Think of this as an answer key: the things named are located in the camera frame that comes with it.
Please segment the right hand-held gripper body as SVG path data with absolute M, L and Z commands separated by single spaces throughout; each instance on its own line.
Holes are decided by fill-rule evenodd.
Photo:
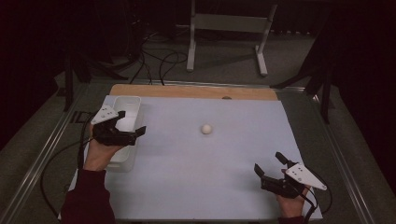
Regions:
M 289 199 L 300 196 L 306 187 L 328 189 L 326 184 L 301 163 L 292 165 L 283 174 L 284 177 L 280 179 L 261 174 L 261 188 Z

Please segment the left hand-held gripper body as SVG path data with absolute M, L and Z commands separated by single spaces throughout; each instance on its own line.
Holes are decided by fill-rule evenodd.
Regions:
M 118 112 L 110 105 L 103 105 L 93 117 L 93 138 L 106 146 L 134 146 L 135 133 L 122 132 L 116 127 Z

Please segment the white ball with dark mark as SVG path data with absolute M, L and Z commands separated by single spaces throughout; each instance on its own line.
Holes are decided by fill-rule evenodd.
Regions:
M 123 118 L 118 122 L 118 129 L 122 132 L 132 132 L 134 130 L 135 118 Z

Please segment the white plastic bin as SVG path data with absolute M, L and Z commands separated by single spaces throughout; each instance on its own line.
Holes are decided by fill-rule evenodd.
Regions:
M 141 98 L 138 96 L 112 96 L 104 100 L 105 105 L 110 105 L 115 111 L 126 111 L 125 118 L 135 118 L 134 133 L 142 126 L 143 114 L 140 112 Z M 137 145 L 127 146 L 119 150 L 110 160 L 107 170 L 110 172 L 130 172 L 134 166 Z

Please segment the person's left hand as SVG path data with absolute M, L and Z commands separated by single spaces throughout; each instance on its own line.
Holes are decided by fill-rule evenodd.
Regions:
M 122 146 L 106 146 L 93 138 L 93 125 L 90 125 L 90 143 L 83 169 L 101 172 L 109 165 L 112 157 L 122 149 Z

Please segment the person's right hand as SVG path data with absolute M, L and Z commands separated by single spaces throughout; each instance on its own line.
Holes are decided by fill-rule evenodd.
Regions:
M 306 196 L 309 190 L 310 187 L 305 186 L 303 193 L 294 199 L 285 198 L 280 195 L 276 195 L 276 200 L 278 202 L 280 209 L 280 216 L 282 218 L 300 217 L 303 214 L 303 208 L 305 202 L 304 197 Z

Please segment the black tripod stand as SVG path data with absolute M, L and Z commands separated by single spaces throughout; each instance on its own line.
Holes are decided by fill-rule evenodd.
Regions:
M 68 51 L 64 58 L 64 111 L 68 111 L 74 103 L 74 77 L 77 77 L 82 83 L 89 83 L 92 80 L 92 74 L 89 70 L 90 66 L 110 78 L 127 80 L 127 77 L 116 74 L 84 53 Z

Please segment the pale blue table mat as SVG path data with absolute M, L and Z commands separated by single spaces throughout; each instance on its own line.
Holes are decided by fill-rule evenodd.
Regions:
M 106 174 L 116 219 L 128 221 L 250 221 L 279 215 L 261 188 L 258 164 L 281 176 L 277 152 L 301 154 L 279 101 L 144 97 L 146 133 L 134 168 Z M 202 134 L 204 124 L 211 134 Z

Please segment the black angled stand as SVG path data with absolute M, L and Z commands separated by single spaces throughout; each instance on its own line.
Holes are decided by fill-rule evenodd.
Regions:
M 314 96 L 321 91 L 320 115 L 326 123 L 329 123 L 328 109 L 332 70 L 334 68 L 334 58 L 338 50 L 336 30 L 336 21 L 332 18 L 327 19 L 316 37 L 312 48 L 305 57 L 298 74 L 278 84 L 271 85 L 273 89 L 284 89 L 299 80 L 310 77 L 304 87 L 304 93 Z

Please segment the grey metal stand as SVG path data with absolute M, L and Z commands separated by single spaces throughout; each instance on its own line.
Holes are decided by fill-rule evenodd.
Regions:
M 186 69 L 188 72 L 194 70 L 196 41 L 195 32 L 197 30 L 211 31 L 228 31 L 228 32 L 244 32 L 261 34 L 262 40 L 255 47 L 255 55 L 260 74 L 263 77 L 268 75 L 265 63 L 263 49 L 265 47 L 274 16 L 276 14 L 277 5 L 270 6 L 269 13 L 266 17 L 247 17 L 235 15 L 218 15 L 218 14 L 202 14 L 196 12 L 196 0 L 191 0 L 191 22 L 190 22 L 190 45 L 188 50 L 188 58 Z

